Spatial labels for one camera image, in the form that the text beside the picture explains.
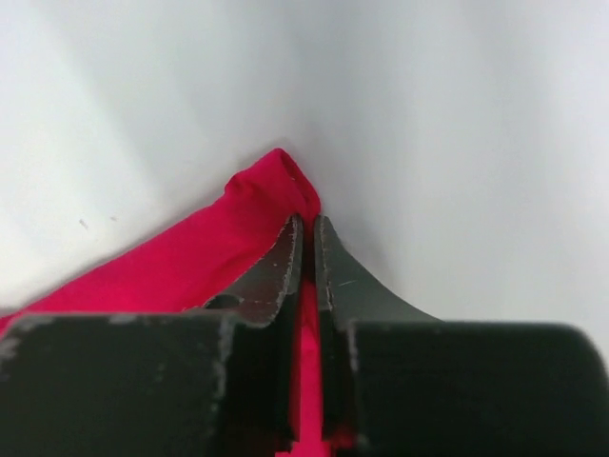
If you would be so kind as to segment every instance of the white background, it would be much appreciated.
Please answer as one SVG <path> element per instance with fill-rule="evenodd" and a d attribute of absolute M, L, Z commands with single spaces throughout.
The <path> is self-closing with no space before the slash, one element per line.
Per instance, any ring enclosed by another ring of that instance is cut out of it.
<path fill-rule="evenodd" d="M 281 146 L 413 305 L 609 358 L 607 81 L 603 0 L 0 0 L 0 306 Z"/>

